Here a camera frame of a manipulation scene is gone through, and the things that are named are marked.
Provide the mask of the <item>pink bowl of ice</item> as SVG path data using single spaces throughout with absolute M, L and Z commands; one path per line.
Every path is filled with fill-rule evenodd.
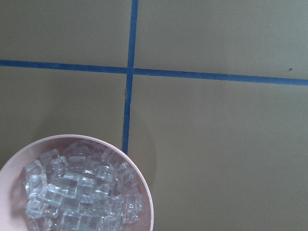
M 0 172 L 3 231 L 151 231 L 154 208 L 135 163 L 81 135 L 35 141 Z

